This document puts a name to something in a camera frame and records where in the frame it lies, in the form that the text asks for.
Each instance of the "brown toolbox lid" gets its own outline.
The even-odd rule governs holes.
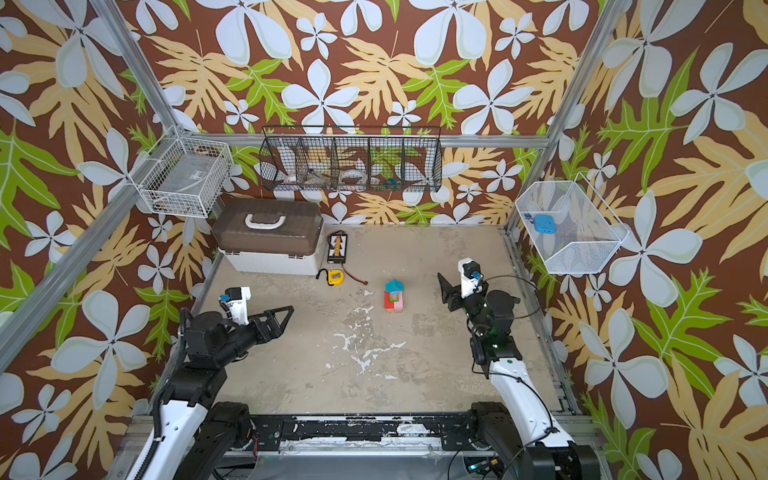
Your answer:
[[[251,223],[275,224],[272,230],[251,228]],[[312,255],[323,228],[320,208],[311,202],[232,198],[214,224],[219,248],[227,252],[284,253]]]

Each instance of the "brown wall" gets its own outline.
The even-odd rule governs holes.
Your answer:
[[[110,51],[119,53],[114,41],[101,35],[93,10],[85,1],[56,5],[59,16],[52,2],[9,0],[0,10],[8,34],[8,41],[0,34],[0,90],[8,95],[0,108],[0,319],[5,322],[14,321],[12,312],[53,267],[52,260],[82,235],[138,151],[160,133],[149,105],[138,100],[136,85],[121,75],[125,63]],[[84,19],[68,5],[85,8]],[[71,39],[82,25],[93,39],[84,41],[98,50],[83,55],[84,64],[78,63],[83,48]],[[68,38],[74,53],[64,56]],[[57,55],[65,58],[61,65],[82,68],[57,71]],[[136,208],[126,216],[0,377],[0,478],[104,477],[134,403],[151,395],[164,366],[177,309],[191,306],[190,292],[209,262],[212,238],[194,222],[185,230],[183,218],[164,219],[170,228],[166,239],[160,231],[154,234],[153,221],[157,215]],[[49,234],[58,245],[53,250]],[[158,294],[154,276],[142,269],[154,267],[147,257],[151,249],[160,258],[173,256]],[[106,340],[116,337],[114,350],[107,348]],[[58,461],[48,463],[51,458]]]
[[[500,134],[503,131],[510,133],[515,125],[515,132],[533,135],[546,132],[546,122],[559,107],[578,56],[598,17],[601,2],[579,0],[575,3],[575,7],[566,9],[566,4],[560,1],[467,2],[461,13],[457,13],[467,25],[462,35],[462,51],[457,48],[456,20],[453,19],[445,36],[445,48],[439,56],[428,55],[434,50],[430,49],[429,41],[422,41],[424,48],[417,51],[415,39],[419,31],[424,34],[424,37],[418,37],[421,40],[440,38],[439,31],[430,31],[429,26],[423,25],[435,15],[447,15],[447,11],[445,8],[419,8],[424,4],[421,0],[359,0],[355,3],[273,0],[258,3],[241,13],[256,18],[260,31],[271,25],[278,29],[278,34],[260,37],[250,20],[246,20],[243,35],[247,38],[247,46],[237,34],[240,24],[233,20],[237,12],[224,0],[177,2],[184,5],[184,12],[168,2],[173,15],[164,16],[164,21],[156,12],[148,13],[138,2],[120,2],[120,7],[137,35],[141,36],[139,45],[157,79],[164,88],[170,89],[167,92],[177,109],[177,117],[190,129],[245,133],[261,131],[267,125],[291,124],[301,128],[305,118],[309,119],[306,121],[309,124],[316,124],[321,121],[312,116],[316,106],[297,106],[302,98],[316,94],[309,80],[315,78],[319,82],[317,85],[323,85],[318,89],[322,90],[327,84],[325,98],[333,92],[345,98],[345,101],[330,101],[342,105],[332,108],[341,112],[337,113],[338,118],[345,120],[334,121],[326,112],[322,121],[327,124],[354,123],[375,127],[379,133],[388,126],[388,121],[402,126],[402,119],[394,118],[398,117],[393,113],[396,109],[394,102],[406,109],[409,109],[409,102],[413,102],[415,107],[407,115],[416,115],[418,119],[407,117],[406,120],[418,127],[432,127],[431,133],[436,132],[435,127],[440,127],[442,134]],[[361,7],[356,5],[364,5],[367,12],[381,11],[380,26],[375,13],[366,13],[364,18]],[[318,13],[323,13],[326,18],[320,39],[327,40],[327,44],[324,42],[328,49],[327,58],[323,57],[317,43],[312,48],[307,45],[307,50],[301,48],[303,39],[313,36],[311,24]],[[520,32],[520,38],[526,42],[519,43],[519,54],[512,56],[514,42],[495,50],[498,41],[511,36],[502,30],[502,21],[507,19],[504,30],[512,31],[508,28],[512,19],[519,25],[526,13],[530,14],[531,23]],[[564,17],[555,29],[555,20],[560,18],[560,13],[564,13]],[[152,23],[147,22],[148,15],[153,19]],[[304,31],[297,26],[297,19],[301,18],[304,19]],[[344,30],[345,18],[357,18],[354,32],[349,27]],[[545,24],[551,25],[546,32]],[[277,38],[281,35],[285,35],[282,43]],[[473,54],[472,41],[482,36],[486,38],[486,46],[480,49],[481,53]],[[286,54],[280,53],[287,51],[281,47],[284,44],[290,44],[289,58],[283,58]],[[497,67],[496,74],[491,76],[490,72]],[[512,96],[506,97],[508,107],[498,107],[499,122],[490,113],[485,121],[477,115],[482,105],[488,103],[489,77],[494,78],[492,86],[499,92],[496,97]],[[454,98],[461,88],[465,89],[464,103]],[[240,101],[244,102],[245,108],[240,108]],[[234,110],[236,106],[246,114],[245,117],[238,116]],[[476,122],[471,121],[473,115],[478,119]],[[341,220],[345,223],[405,221],[429,224],[452,222],[457,217],[465,223],[504,223],[525,175],[525,171],[518,172],[515,165],[524,167],[533,157],[523,153],[448,149],[444,163],[455,164],[444,168],[445,188],[432,197],[375,191],[328,195],[282,192],[278,196],[320,202],[322,212],[328,216],[326,221],[331,223]],[[227,186],[230,194],[273,197],[260,186],[262,178],[257,165],[257,149],[241,151],[236,154],[235,161],[241,173]],[[499,176],[498,171],[508,179],[495,187],[492,183]]]
[[[546,274],[521,241],[616,478],[768,478],[767,12],[750,0],[635,2],[603,55],[613,68],[566,131],[582,148],[547,175],[601,168],[637,243],[576,277]],[[655,50],[631,73],[643,38]],[[683,108],[716,88],[714,113]]]

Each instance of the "tape measure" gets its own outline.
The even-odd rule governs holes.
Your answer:
[[[336,286],[341,285],[344,282],[344,272],[341,270],[330,270],[328,271],[325,268],[321,268],[318,270],[317,275],[315,275],[315,280],[318,280],[320,278],[320,274],[325,271],[326,273],[326,281],[330,286]]]

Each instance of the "white mesh basket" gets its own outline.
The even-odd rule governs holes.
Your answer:
[[[146,177],[136,184],[156,214],[207,218],[230,176],[232,151],[224,142],[167,135]]]
[[[629,234],[603,197],[586,183],[589,195],[576,181],[534,182],[515,201],[525,229],[550,274],[601,272]],[[601,210],[611,212],[613,226]],[[550,215],[557,230],[539,233],[525,214]]]

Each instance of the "white toolbox base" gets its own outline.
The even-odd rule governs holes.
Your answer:
[[[286,275],[316,275],[324,253],[323,236],[320,235],[315,253],[304,257],[284,253],[240,252],[230,253],[221,249],[227,260],[238,272],[283,273]]]

